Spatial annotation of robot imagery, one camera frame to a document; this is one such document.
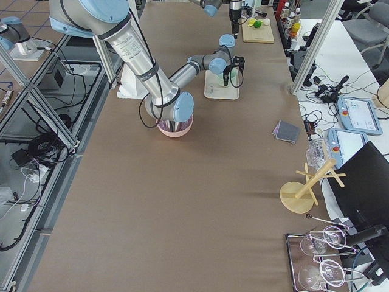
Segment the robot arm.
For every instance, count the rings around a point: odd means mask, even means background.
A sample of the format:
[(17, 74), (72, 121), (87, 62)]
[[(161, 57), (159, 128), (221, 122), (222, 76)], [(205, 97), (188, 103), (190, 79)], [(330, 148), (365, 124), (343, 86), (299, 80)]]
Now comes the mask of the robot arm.
[(50, 24), (54, 30), (82, 38), (108, 42), (135, 78), (147, 89), (145, 108), (158, 121), (182, 123), (190, 120), (193, 96), (183, 91), (201, 70), (221, 74), (231, 67), (239, 31), (241, 1), (228, 1), (232, 34), (219, 39), (212, 54), (195, 55), (168, 78), (151, 55), (135, 12), (127, 1), (50, 1)]
[(229, 19), (232, 27), (232, 35), (237, 39), (239, 34), (239, 20), (243, 10), (243, 2), (239, 0), (190, 0), (190, 2), (202, 7), (208, 16), (215, 16), (223, 4), (229, 6)]

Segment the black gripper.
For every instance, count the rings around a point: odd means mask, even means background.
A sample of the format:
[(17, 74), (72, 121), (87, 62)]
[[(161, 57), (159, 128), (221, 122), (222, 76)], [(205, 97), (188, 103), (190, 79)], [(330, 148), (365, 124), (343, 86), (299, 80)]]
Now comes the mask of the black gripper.
[(243, 73), (245, 65), (244, 57), (235, 56), (232, 58), (229, 65), (226, 66), (223, 73), (223, 85), (227, 86), (229, 84), (230, 72), (233, 68), (238, 68), (240, 73)]
[(239, 23), (241, 19), (242, 0), (230, 0), (229, 1), (229, 18), (232, 22), (232, 33), (239, 33)]

